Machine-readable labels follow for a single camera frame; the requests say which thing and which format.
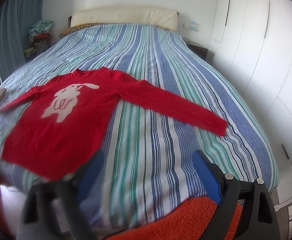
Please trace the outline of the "red sweater with white bunny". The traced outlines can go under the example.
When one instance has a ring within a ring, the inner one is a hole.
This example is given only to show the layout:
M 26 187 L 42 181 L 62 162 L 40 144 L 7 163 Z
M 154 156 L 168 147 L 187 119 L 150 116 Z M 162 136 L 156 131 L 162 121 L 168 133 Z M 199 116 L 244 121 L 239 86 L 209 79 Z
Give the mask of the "red sweater with white bunny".
M 120 100 L 223 136 L 227 123 L 213 112 L 148 81 L 102 67 L 59 75 L 0 109 L 26 105 L 6 137 L 1 158 L 49 180 L 75 172 L 100 149 Z

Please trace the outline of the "orange fuzzy clothing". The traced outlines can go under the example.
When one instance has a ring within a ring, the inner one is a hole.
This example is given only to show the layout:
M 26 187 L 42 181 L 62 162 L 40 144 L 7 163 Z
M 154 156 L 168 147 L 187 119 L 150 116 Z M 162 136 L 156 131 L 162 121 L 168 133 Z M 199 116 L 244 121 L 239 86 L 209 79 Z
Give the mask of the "orange fuzzy clothing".
M 199 239 L 217 207 L 209 197 L 190 198 L 166 217 L 108 239 Z

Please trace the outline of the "pile of clothes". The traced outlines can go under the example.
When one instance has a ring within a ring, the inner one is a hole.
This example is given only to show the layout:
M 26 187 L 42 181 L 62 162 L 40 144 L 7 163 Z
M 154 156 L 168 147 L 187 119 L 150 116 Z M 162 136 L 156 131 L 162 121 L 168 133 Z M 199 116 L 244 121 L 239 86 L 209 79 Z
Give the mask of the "pile of clothes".
M 28 34 L 30 48 L 24 50 L 25 58 L 39 55 L 50 47 L 51 40 L 55 37 L 54 21 L 39 20 L 31 26 Z

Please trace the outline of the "blue green striped bedspread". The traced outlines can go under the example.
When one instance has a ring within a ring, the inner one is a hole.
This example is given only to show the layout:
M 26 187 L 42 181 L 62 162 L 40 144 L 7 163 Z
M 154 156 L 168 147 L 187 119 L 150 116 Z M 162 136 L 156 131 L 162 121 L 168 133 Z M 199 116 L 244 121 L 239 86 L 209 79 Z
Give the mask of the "blue green striped bedspread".
M 195 152 L 238 180 L 279 184 L 269 141 L 230 83 L 178 33 L 97 24 L 4 82 L 0 173 L 28 192 L 96 155 L 77 192 L 90 226 L 128 229 L 207 194 Z

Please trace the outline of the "yellow patterned pillow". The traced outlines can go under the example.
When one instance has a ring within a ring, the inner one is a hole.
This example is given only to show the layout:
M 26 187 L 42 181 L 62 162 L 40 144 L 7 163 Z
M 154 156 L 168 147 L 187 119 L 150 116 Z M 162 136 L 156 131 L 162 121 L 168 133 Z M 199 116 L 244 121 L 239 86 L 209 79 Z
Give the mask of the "yellow patterned pillow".
M 69 28 L 66 31 L 63 31 L 58 36 L 59 36 L 59 38 L 64 38 L 65 36 L 67 36 L 69 34 L 75 33 L 76 31 L 79 31 L 79 30 L 82 30 L 82 29 L 86 29 L 86 28 L 90 28 L 90 27 L 95 26 L 95 25 L 101 25 L 101 23 L 85 23 L 85 24 L 79 24 L 79 25 L 76 25 L 74 27 Z

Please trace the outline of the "dark bedside table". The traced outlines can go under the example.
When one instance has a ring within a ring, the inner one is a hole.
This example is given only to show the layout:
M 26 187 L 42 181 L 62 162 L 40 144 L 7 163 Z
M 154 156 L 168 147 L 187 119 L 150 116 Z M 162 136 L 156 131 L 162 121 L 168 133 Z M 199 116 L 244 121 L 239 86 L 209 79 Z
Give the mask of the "dark bedside table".
M 198 43 L 195 42 L 186 42 L 187 47 L 194 52 L 196 55 L 198 55 L 201 59 L 205 60 L 207 57 L 208 49 L 201 46 Z

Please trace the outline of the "teal curtain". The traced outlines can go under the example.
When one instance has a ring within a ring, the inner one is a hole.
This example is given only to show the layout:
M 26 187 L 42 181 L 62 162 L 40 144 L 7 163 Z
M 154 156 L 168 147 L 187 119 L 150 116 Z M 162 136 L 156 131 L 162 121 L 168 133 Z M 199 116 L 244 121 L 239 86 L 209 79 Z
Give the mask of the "teal curtain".
M 6 0 L 0 8 L 0 85 L 26 63 L 29 30 L 42 19 L 43 0 Z

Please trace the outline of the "cream padded headboard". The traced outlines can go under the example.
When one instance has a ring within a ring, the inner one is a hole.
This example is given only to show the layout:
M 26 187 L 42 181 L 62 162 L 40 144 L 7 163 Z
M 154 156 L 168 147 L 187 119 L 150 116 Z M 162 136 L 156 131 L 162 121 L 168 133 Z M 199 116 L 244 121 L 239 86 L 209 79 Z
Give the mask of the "cream padded headboard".
M 150 5 L 111 5 L 78 11 L 70 18 L 70 27 L 87 23 L 155 25 L 177 31 L 179 13 Z

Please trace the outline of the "wall socket with blue stickers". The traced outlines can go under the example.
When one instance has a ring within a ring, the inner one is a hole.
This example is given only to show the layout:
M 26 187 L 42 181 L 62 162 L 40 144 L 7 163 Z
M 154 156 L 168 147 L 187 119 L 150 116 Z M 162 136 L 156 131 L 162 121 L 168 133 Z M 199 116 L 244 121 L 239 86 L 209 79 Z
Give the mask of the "wall socket with blue stickers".
M 183 27 L 185 29 L 189 29 L 189 30 L 193 30 L 193 31 L 199 31 L 199 24 L 194 22 L 194 21 L 191 21 L 191 22 L 185 22 L 183 24 Z

